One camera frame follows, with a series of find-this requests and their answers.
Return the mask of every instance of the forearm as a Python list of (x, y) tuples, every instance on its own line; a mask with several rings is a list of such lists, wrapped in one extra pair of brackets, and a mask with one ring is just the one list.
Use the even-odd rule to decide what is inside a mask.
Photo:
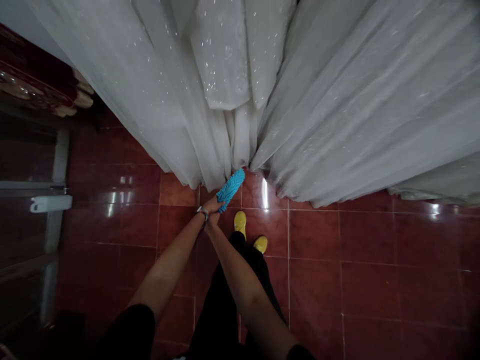
[(205, 228), (218, 255), (230, 292), (248, 330), (271, 359), (285, 359), (297, 344), (280, 319), (250, 265), (217, 225)]
[(202, 213), (197, 213), (190, 220), (147, 273), (130, 305), (147, 305), (158, 321), (177, 286), (204, 222)]

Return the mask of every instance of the red tile floor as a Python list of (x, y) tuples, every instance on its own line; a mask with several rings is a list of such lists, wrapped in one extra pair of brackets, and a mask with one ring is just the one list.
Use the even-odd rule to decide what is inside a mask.
[[(97, 339), (158, 254), (209, 198), (163, 173), (113, 115), (72, 135), (57, 310), (86, 313)], [(385, 191), (313, 209), (247, 173), (221, 227), (263, 234), (291, 332), (331, 359), (456, 359), (480, 303), (480, 210), (401, 201)], [(218, 259), (200, 236), (155, 336), (153, 359), (184, 352)], [(240, 339), (246, 328), (240, 322)]]

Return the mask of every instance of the sparkly tulle fabric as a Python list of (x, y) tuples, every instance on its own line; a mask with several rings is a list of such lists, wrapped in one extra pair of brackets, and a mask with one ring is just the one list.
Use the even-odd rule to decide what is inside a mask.
[(323, 206), (393, 185), (464, 194), (454, 176), (447, 191), (421, 174), (479, 171), (478, 157), (462, 162), (480, 151), (474, 1), (24, 1), (192, 188), (249, 166)]

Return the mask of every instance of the leg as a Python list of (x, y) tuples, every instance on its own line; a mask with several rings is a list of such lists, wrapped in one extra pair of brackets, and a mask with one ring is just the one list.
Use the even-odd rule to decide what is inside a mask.
[[(240, 254), (245, 254), (247, 246), (242, 233), (235, 231), (229, 241)], [(188, 358), (224, 357), (238, 342), (237, 306), (218, 264), (190, 342)]]
[[(264, 255), (256, 248), (252, 247), (247, 253), (246, 260), (255, 272), (256, 276), (258, 277), (258, 280), (263, 286), (263, 289), (265, 290), (268, 299), (273, 305), (273, 308), (280, 316), (282, 321), (286, 324), (287, 322), (285, 321), (285, 317), (282, 314), (279, 302), (277, 300), (277, 297), (275, 296), (274, 288), (272, 287), (272, 283), (270, 282), (269, 268), (267, 266), (267, 263), (265, 262)], [(248, 353), (253, 359), (263, 358), (262, 351), (260, 350), (258, 344), (255, 342), (250, 332), (248, 332), (246, 335), (245, 346), (247, 347)]]

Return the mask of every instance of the yellow sneaker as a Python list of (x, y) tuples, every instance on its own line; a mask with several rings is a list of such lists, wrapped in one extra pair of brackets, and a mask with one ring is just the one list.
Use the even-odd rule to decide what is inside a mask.
[(247, 240), (247, 232), (245, 228), (247, 226), (247, 216), (243, 211), (237, 211), (235, 214), (235, 219), (233, 220), (235, 231), (239, 231), (243, 234), (245, 241)]
[(269, 241), (265, 236), (262, 235), (255, 240), (255, 242), (253, 243), (253, 247), (257, 249), (259, 252), (261, 252), (262, 254), (264, 254), (265, 251), (267, 250), (268, 244), (269, 244)]

